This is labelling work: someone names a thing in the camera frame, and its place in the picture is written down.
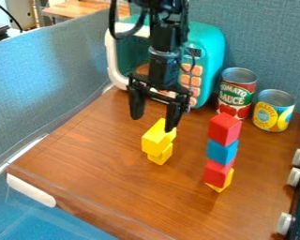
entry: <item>turquoise toy cash register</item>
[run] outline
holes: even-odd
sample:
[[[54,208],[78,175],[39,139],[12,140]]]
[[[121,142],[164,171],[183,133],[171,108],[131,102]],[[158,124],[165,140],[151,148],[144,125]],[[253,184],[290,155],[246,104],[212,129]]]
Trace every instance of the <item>turquoise toy cash register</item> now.
[[[131,16],[124,22],[116,24],[117,32],[129,30],[139,16]],[[188,41],[184,46],[183,67],[190,69],[192,56],[196,65],[190,74],[180,70],[180,84],[191,89],[192,108],[200,108],[209,99],[214,90],[218,73],[222,68],[225,53],[225,38],[221,31],[213,25],[190,22]],[[149,26],[146,24],[133,37],[116,41],[109,30],[105,36],[107,47],[108,73],[113,84],[127,89],[128,74],[146,66],[149,61]],[[172,92],[160,92],[162,95],[173,95]]]

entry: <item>block stack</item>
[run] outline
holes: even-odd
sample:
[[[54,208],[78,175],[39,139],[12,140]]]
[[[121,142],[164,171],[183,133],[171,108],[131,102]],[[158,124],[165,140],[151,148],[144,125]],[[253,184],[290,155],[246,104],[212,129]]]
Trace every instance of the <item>block stack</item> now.
[[[148,159],[158,165],[163,165],[173,154],[173,140],[176,137],[176,128],[165,132],[166,120],[160,118],[142,136],[142,151]]]
[[[204,168],[204,183],[217,192],[233,180],[233,164],[239,145],[242,122],[222,112],[210,120],[208,130],[208,162]]]

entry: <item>wooden table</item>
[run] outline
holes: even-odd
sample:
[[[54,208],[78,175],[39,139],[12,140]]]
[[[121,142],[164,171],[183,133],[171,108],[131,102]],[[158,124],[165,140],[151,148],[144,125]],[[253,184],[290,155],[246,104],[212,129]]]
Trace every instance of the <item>wooden table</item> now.
[[[150,101],[129,117],[127,93],[113,89],[20,158],[9,172],[52,194],[62,209],[126,239],[281,239],[280,212],[300,115],[288,130],[268,133],[246,120],[232,185],[217,194],[202,182],[209,119],[204,107],[185,115],[173,156],[158,166],[141,152],[141,136],[165,106]]]
[[[55,18],[73,19],[109,8],[109,3],[67,1],[62,4],[46,7],[42,10],[42,12],[47,16],[52,16]],[[122,18],[130,15],[128,6],[119,6],[118,12],[119,16]]]

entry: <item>can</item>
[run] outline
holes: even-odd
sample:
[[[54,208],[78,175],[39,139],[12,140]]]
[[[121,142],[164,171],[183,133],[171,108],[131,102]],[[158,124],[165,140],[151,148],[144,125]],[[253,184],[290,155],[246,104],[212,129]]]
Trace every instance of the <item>can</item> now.
[[[251,102],[257,87],[257,76],[246,68],[230,67],[221,74],[218,113],[228,113],[237,119],[250,114]]]
[[[277,90],[267,89],[258,95],[253,114],[253,124],[262,130],[282,132],[293,117],[295,97]]]

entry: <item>blue block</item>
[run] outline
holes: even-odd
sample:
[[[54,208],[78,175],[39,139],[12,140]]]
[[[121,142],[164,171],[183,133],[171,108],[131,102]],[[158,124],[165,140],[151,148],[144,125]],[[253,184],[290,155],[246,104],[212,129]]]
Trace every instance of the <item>blue block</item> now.
[[[223,146],[219,143],[209,140],[207,157],[222,165],[228,165],[237,154],[239,141],[235,141],[229,146]]]

